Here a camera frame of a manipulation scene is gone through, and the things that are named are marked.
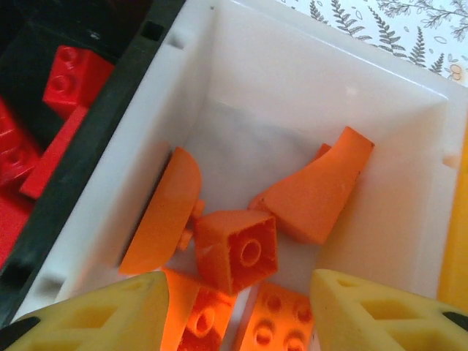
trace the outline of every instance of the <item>white container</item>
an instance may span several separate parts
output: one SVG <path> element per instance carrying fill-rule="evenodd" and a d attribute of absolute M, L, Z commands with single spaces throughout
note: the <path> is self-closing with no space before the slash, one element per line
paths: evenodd
<path fill-rule="evenodd" d="M 308 295 L 320 266 L 434 298 L 467 103 L 465 88 L 273 0 L 187 0 L 16 317 L 125 278 L 175 146 L 198 161 L 207 214 L 246 208 L 346 125 L 375 142 L 368 166 L 323 248 L 279 234 L 269 280 Z M 170 266 L 196 273 L 193 246 Z"/>

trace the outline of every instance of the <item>black plastic bin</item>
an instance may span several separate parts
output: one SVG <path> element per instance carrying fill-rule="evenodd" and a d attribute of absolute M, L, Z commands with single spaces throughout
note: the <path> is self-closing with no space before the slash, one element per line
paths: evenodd
<path fill-rule="evenodd" d="M 42 94 L 59 45 L 116 64 L 0 271 L 10 323 L 185 0 L 3 0 L 0 95 L 46 148 L 63 124 Z"/>

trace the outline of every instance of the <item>red duplo brick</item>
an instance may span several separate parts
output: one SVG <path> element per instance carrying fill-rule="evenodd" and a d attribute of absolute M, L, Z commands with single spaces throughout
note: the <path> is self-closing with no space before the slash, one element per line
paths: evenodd
<path fill-rule="evenodd" d="M 21 128 L 0 97 L 0 188 L 25 179 L 38 163 L 40 154 L 33 137 Z"/>
<path fill-rule="evenodd" d="M 59 46 L 42 100 L 63 119 L 90 108 L 114 66 L 90 50 Z"/>
<path fill-rule="evenodd" d="M 18 194 L 15 187 L 0 189 L 0 268 L 28 221 L 34 202 Z"/>
<path fill-rule="evenodd" d="M 45 150 L 37 166 L 21 186 L 21 193 L 36 200 L 41 196 L 53 171 L 59 165 L 61 158 L 87 113 L 88 108 L 82 106 L 78 106 L 73 111 L 47 150 Z"/>

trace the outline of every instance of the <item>patterned tablecloth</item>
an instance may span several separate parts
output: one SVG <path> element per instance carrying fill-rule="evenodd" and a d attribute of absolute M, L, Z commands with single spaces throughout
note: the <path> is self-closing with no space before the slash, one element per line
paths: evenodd
<path fill-rule="evenodd" d="M 468 0 L 277 0 L 468 86 Z"/>

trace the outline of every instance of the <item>yellow plastic piece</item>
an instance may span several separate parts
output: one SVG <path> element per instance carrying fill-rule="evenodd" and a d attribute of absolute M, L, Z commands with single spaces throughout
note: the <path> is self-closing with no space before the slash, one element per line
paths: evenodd
<path fill-rule="evenodd" d="M 311 283 L 322 351 L 466 351 L 468 332 L 445 303 L 325 269 Z"/>
<path fill-rule="evenodd" d="M 143 274 L 27 314 L 40 323 L 7 351 L 159 350 L 168 307 L 165 274 Z"/>
<path fill-rule="evenodd" d="M 468 312 L 468 130 L 437 298 Z"/>

